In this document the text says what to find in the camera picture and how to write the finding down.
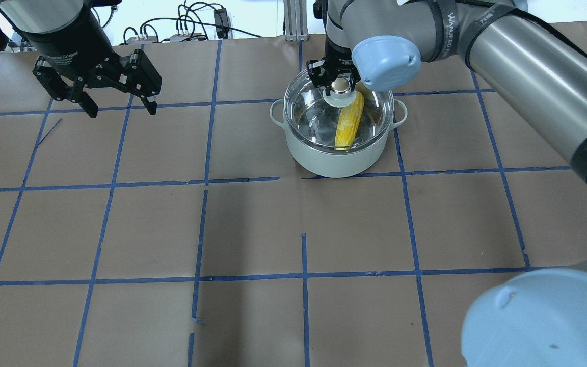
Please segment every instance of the white pot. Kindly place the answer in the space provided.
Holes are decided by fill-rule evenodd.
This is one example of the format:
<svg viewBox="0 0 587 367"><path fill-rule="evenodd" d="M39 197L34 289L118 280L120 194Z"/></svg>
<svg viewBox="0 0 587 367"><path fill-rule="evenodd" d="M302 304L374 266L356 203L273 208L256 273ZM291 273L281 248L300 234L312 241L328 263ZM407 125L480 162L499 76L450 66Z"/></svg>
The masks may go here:
<svg viewBox="0 0 587 367"><path fill-rule="evenodd" d="M393 101L405 111L405 116L400 121L394 123L392 121L393 115L391 115L391 121L386 122L389 124L389 132L404 123L408 115L407 106L405 106L405 103L402 103L400 100L396 99ZM310 172L314 172L320 176L332 178L354 176L372 166L373 163L375 163L378 158L380 158L382 151L384 151L384 146L386 145L386 140L389 135L388 133L382 134L381 137L377 138L375 142L366 148L354 152L346 153L337 151L336 153L330 153L327 151L321 151L320 149L315 149L312 146L305 144L300 139L298 139L296 135L294 135L294 133L291 131L291 127L286 122L286 116L284 116L284 113L284 122L279 121L277 118L275 118L275 116L273 116L273 109L279 104L284 104L284 99L276 100L271 105L271 120L275 125L278 125L280 128L282 128L282 130L284 130L284 134L287 139L287 146L289 147L289 151L291 151L293 158L295 158L301 166L305 167L305 169L309 170Z"/></svg>

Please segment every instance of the pot handle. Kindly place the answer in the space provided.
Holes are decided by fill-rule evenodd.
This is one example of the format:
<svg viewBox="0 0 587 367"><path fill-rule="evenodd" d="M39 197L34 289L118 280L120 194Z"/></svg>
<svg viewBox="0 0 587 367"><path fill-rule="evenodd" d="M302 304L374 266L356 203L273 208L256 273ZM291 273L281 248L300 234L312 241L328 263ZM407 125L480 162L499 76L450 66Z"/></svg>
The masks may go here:
<svg viewBox="0 0 587 367"><path fill-rule="evenodd" d="M395 122L395 123L392 123L391 124L391 130L393 130L394 128L397 128L402 123L404 123L405 121L407 121L407 117L409 116L409 111L407 110L407 106L405 105L405 103L403 103L401 100L397 100L397 99L394 99L393 102L395 102L398 106L400 106L401 109L403 109L403 111L405 111L405 116L400 121Z"/></svg>
<svg viewBox="0 0 587 367"><path fill-rule="evenodd" d="M284 122L280 121L279 119L277 119L273 116L273 109L275 109L275 107L278 104L284 104L284 99L276 100L275 102L273 102L271 104L271 109L269 109L269 114L271 115L271 121L273 121L273 123L275 125L278 125L280 128L282 128L282 130L286 130L286 125L284 124Z"/></svg>

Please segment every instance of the power adapter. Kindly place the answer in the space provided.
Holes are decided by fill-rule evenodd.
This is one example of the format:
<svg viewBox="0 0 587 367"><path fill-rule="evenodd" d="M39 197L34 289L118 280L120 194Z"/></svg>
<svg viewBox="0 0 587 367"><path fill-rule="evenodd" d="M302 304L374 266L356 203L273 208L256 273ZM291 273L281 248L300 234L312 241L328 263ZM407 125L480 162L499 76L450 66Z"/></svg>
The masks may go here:
<svg viewBox="0 0 587 367"><path fill-rule="evenodd" d="M214 24L217 26L217 37L219 39L228 39L230 30L226 27L230 27L230 18L228 18L226 8L214 10Z"/></svg>

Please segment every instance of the yellow corn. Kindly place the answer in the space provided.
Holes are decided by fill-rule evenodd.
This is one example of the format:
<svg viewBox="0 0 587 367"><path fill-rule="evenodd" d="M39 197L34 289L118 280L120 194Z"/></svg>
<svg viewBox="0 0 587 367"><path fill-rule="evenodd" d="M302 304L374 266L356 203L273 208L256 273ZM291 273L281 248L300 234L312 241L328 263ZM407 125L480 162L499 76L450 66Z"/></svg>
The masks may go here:
<svg viewBox="0 0 587 367"><path fill-rule="evenodd" d="M349 106L341 109L336 126L335 146L351 146L357 135L357 128L364 111L364 96L357 92L357 97Z"/></svg>

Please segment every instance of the blue tape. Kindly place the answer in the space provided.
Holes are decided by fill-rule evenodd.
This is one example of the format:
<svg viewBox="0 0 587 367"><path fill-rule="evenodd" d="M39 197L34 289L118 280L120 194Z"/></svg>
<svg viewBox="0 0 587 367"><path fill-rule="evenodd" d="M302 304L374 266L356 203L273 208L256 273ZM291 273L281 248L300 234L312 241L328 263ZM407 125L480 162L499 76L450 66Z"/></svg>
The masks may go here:
<svg viewBox="0 0 587 367"><path fill-rule="evenodd" d="M0 112L0 116L43 115L46 113L45 111Z"/></svg>
<svg viewBox="0 0 587 367"><path fill-rule="evenodd" d="M250 177L250 178L226 178L226 179L210 179L209 184L235 184L239 182L265 182L278 181L280 177Z"/></svg>
<svg viewBox="0 0 587 367"><path fill-rule="evenodd" d="M200 287L201 264L203 263L203 240L205 239L205 214L207 211L207 190L203 191L203 204L201 206L201 224L198 230L198 249L196 250L196 281L194 282L194 294L192 296L192 318L196 318L198 312L198 290Z"/></svg>
<svg viewBox="0 0 587 367"><path fill-rule="evenodd" d="M109 189L110 183L95 183L93 185L56 185L56 186L29 186L23 191L51 191L51 190L88 190L88 189Z"/></svg>
<svg viewBox="0 0 587 367"><path fill-rule="evenodd" d="M520 228L520 221L518 220L518 214L515 211L515 205L513 204L513 197L511 196L511 190L509 188L509 182L506 179L504 165L501 162L501 156L499 156L499 149L497 143L495 142L495 135L493 134L493 129L491 127L491 121L489 119L489 115L486 112L486 106L484 105L484 98L482 97L482 91L479 89L479 82L477 81L477 76L475 76L475 72L471 71L470 75L472 77L472 81L475 83L475 89L477 90L477 98L479 99L479 106L482 108L482 114L484 116L484 122L486 123L486 129L489 132L489 137L491 138L491 144L493 147L493 151L495 153L495 159L498 163L499 168L499 175L501 176L502 184L504 185L504 191L506 193L507 201L509 202L509 208L511 209L511 215L513 218L513 225L515 226L515 233L518 237L518 242L520 244L520 251L522 251L522 257L524 258L524 265L527 269L531 268L531 262L529 262L529 255L526 253L526 246L524 243L524 236L522 235L522 229Z"/></svg>
<svg viewBox="0 0 587 367"><path fill-rule="evenodd" d="M217 105L224 104L258 104L258 103L273 103L278 98L271 98L271 99L247 99L247 100L226 100L226 101L217 101Z"/></svg>
<svg viewBox="0 0 587 367"><path fill-rule="evenodd" d="M423 176L428 174L469 174L469 173L492 173L499 172L499 169L472 169L472 170L420 170L405 172L405 176Z"/></svg>
<svg viewBox="0 0 587 367"><path fill-rule="evenodd" d="M536 172L545 170L572 170L569 166L556 166L556 167L522 167L518 169L504 168L505 172Z"/></svg>
<svg viewBox="0 0 587 367"><path fill-rule="evenodd" d="M393 136L395 139L395 148L398 154L398 164L400 165L400 172L402 173L400 177L403 180L403 196L405 198L405 209L407 214L407 223L409 225L409 236L412 243L412 253L414 256L414 270L416 276L416 285L418 290L418 302L420 307L420 314L422 320L422 331L424 333L424 345L427 352L427 363L429 367L434 367L434 359L432 357L432 345L429 338L429 325L427 323L427 311L424 306L424 292L422 290L422 273L420 267L420 260L418 258L418 248L416 246L416 237L415 237L415 230L414 230L414 219L412 217L412 208L411 202L409 200L409 187L407 186L407 177L405 174L405 162L403 161L403 156L401 153L400 147L400 137L398 135L398 130L393 131Z"/></svg>
<svg viewBox="0 0 587 367"><path fill-rule="evenodd" d="M309 291L308 291L308 277L307 277L307 234L302 235L303 248L303 336L305 344L305 367L310 367L309 357Z"/></svg>
<svg viewBox="0 0 587 367"><path fill-rule="evenodd" d="M37 153L37 144L40 141L40 139L42 139L42 132L44 130L44 127L46 126L47 118L49 117L48 111L51 109L52 102L53 102L53 100L49 100L49 104L47 105L47 108L46 108L46 113L44 114L44 119L42 119L42 125L40 125L40 130L38 132L37 137L35 138L35 145L34 145L35 148L33 149L33 152L31 153L31 157L29 158L29 164L26 166L24 180L21 183L22 188L24 188L26 186L26 182L29 179L29 175L31 173L31 167L33 166L33 161L35 160L35 154ZM23 194L24 194L24 192L22 190L20 190L19 194L17 195L17 200L15 201L15 206L13 207L12 214L10 215L9 225L6 228L6 234L4 235L4 239L2 241L2 246L0 247L0 264L2 264L2 258L4 255L4 251L6 250L6 246L8 244L8 239L10 237L10 231L12 230L12 225L15 221L15 217L16 217L17 211L19 209L19 203L21 202L21 196Z"/></svg>
<svg viewBox="0 0 587 367"><path fill-rule="evenodd" d="M153 181L153 182L125 182L117 183L117 188L137 188L140 186L182 186L182 185L202 185L205 181L202 179L193 179L191 181Z"/></svg>
<svg viewBox="0 0 587 367"><path fill-rule="evenodd" d="M360 178L360 177L398 177L400 172L381 172L381 173L359 173L349 178ZM301 179L330 179L328 177L316 175L314 177L303 177Z"/></svg>
<svg viewBox="0 0 587 367"><path fill-rule="evenodd" d="M128 99L128 106L132 104L133 95ZM78 366L80 358L81 346L83 344L83 336L85 334L86 324L88 323L89 306L92 300L92 292L94 291L96 272L98 270L98 263L101 257L101 245L105 238L105 230L108 227L108 218L110 217L110 209L112 207L112 198L115 194L115 184L117 183L117 172L119 172L119 162L121 161L121 152L124 146L124 139L126 138L126 128L128 127L128 119L130 118L130 109L126 109L126 116L124 116L124 124L121 129L121 136L119 137L119 146L117 148L117 158L115 160L115 169L112 173L112 182L110 186L110 194L108 195L108 202L105 205L105 213L103 216L103 223L101 224L101 232L98 239L98 246L96 247L96 255L94 265L92 265L92 273L89 280L88 295L86 296L85 306L83 307L83 316L81 318L81 326L78 332L78 339L76 340L76 349L74 353L73 367Z"/></svg>
<svg viewBox="0 0 587 367"><path fill-rule="evenodd" d="M480 90L482 93L491 93L495 90ZM477 93L477 90L451 90L451 91L420 91L420 92L400 92L394 93L394 97L410 97L414 95L443 95L443 94L469 94Z"/></svg>
<svg viewBox="0 0 587 367"><path fill-rule="evenodd" d="M214 85L212 86L212 103L210 105L210 124L207 130L207 150L205 152L205 185L209 183L210 156L212 154L212 134L214 133L214 113L217 107L217 86L219 85L219 65L221 64L221 44L217 44L217 63L214 68Z"/></svg>
<svg viewBox="0 0 587 367"><path fill-rule="evenodd" d="M189 334L189 345L187 346L187 367L192 367L194 360L194 333Z"/></svg>
<svg viewBox="0 0 587 367"><path fill-rule="evenodd" d="M521 268L485 268L485 269L434 269L420 270L422 275L455 275L455 274L499 274L528 272L540 269L557 267L527 267ZM256 274L246 276L179 276L179 277L135 277L95 279L95 284L145 284L145 283L194 283L196 281L252 281L273 279L310 279L326 277L378 277L378 276L416 276L415 270L387 270L370 272L317 272L317 273L282 273ZM33 286L33 285L86 285L89 279L52 279L52 280L6 280L0 281L0 286Z"/></svg>
<svg viewBox="0 0 587 367"><path fill-rule="evenodd" d="M298 41L298 72L303 71L303 42Z"/></svg>
<svg viewBox="0 0 587 367"><path fill-rule="evenodd" d="M169 103L161 104L158 107L160 109L170 109L172 107L198 107L198 106L210 106L212 102L189 102L189 103ZM143 109L144 106L133 106L133 109Z"/></svg>

